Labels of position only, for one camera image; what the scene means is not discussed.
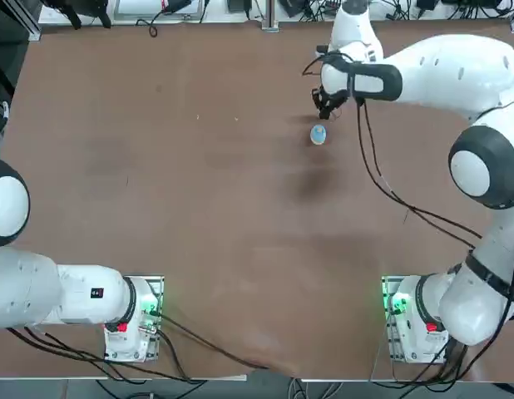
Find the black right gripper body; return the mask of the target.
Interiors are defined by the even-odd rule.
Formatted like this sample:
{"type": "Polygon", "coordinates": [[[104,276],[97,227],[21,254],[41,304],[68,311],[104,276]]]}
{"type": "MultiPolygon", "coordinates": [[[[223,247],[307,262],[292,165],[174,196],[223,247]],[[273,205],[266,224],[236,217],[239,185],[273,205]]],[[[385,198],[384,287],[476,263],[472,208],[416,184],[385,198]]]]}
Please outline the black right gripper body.
{"type": "Polygon", "coordinates": [[[323,86],[311,90],[313,103],[318,110],[335,110],[348,100],[348,94],[329,94],[323,86]]]}

